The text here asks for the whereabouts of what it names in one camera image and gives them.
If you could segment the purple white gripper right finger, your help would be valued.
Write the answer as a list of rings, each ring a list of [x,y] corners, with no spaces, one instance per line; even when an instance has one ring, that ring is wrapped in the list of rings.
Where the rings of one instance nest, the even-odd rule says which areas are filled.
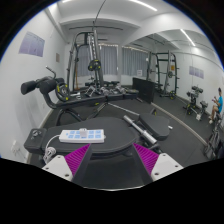
[[[182,169],[167,153],[157,154],[136,143],[133,144],[133,157],[144,182],[159,180]]]

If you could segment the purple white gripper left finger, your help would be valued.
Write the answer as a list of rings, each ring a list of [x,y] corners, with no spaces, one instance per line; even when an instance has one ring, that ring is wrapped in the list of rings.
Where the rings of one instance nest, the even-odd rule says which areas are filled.
[[[43,170],[70,182],[81,182],[91,158],[91,145],[87,144],[66,156],[57,155]]]

